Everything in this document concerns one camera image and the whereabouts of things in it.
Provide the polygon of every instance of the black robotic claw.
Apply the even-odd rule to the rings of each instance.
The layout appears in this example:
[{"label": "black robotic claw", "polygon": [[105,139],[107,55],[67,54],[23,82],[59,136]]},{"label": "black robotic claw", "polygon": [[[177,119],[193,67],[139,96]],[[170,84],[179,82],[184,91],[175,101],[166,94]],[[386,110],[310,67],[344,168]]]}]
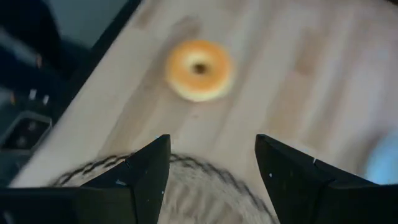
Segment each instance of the black robotic claw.
[{"label": "black robotic claw", "polygon": [[281,224],[398,223],[398,185],[377,185],[258,134],[260,173]]},{"label": "black robotic claw", "polygon": [[0,223],[156,224],[169,160],[163,135],[81,187],[1,189]]}]

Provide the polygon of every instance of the wooden table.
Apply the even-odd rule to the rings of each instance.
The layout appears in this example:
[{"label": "wooden table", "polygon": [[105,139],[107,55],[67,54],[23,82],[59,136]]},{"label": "wooden table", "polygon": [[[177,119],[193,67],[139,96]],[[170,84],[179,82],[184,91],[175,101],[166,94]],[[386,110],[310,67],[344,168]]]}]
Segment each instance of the wooden table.
[{"label": "wooden table", "polygon": [[[164,82],[177,43],[208,39],[234,58],[225,98],[191,103]],[[398,10],[384,1],[144,1],[14,186],[169,133],[269,203],[254,156],[264,133],[355,174],[398,123]]]}]

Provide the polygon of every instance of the blurry object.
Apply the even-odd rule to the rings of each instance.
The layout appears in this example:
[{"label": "blurry object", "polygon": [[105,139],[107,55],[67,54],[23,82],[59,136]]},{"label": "blurry object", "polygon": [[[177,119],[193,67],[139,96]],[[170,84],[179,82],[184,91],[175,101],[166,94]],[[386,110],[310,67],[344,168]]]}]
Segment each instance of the blurry object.
[{"label": "blurry object", "polygon": [[[0,85],[20,94],[36,89],[41,96],[61,98],[88,50],[60,38],[42,0],[0,1],[0,28],[3,45],[5,41],[0,47]],[[23,48],[15,51],[7,43]]]},{"label": "blurry object", "polygon": [[37,93],[37,90],[31,89],[30,92],[29,92],[29,100],[35,100],[36,99],[36,93]]},{"label": "blurry object", "polygon": [[398,184],[398,131],[384,137],[369,155],[365,178],[377,184]]},{"label": "blurry object", "polygon": [[206,40],[178,45],[166,64],[166,79],[182,98],[200,102],[225,95],[232,85],[233,65],[221,46]]},{"label": "blurry object", "polygon": [[0,151],[32,151],[50,131],[51,126],[51,118],[25,111],[14,120],[3,135],[0,140]]},{"label": "blurry object", "polygon": [[10,103],[11,103],[12,105],[15,105],[15,103],[16,103],[14,93],[11,93],[11,95],[10,95]]}]

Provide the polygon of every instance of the woven placemat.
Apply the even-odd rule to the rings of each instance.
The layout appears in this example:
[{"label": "woven placemat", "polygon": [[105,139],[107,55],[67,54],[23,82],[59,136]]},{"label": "woven placemat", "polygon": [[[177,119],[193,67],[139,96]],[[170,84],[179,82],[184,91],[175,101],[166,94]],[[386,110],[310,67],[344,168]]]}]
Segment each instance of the woven placemat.
[{"label": "woven placemat", "polygon": [[[129,155],[109,156],[67,172],[53,186],[80,186],[119,164]],[[169,179],[159,223],[274,224],[265,203],[230,172],[202,159],[170,157]]]}]

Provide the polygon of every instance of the light wood surface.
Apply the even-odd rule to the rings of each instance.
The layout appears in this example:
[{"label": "light wood surface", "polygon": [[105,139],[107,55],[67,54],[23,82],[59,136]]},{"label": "light wood surface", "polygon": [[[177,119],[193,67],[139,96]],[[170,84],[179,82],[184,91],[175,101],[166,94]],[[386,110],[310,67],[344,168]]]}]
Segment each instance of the light wood surface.
[{"label": "light wood surface", "polygon": [[[234,59],[226,97],[191,103],[164,82],[170,49],[194,38]],[[270,205],[256,134],[360,174],[398,122],[397,71],[398,10],[388,2],[146,0],[14,186],[44,185],[168,133],[173,152],[229,169]]]}]

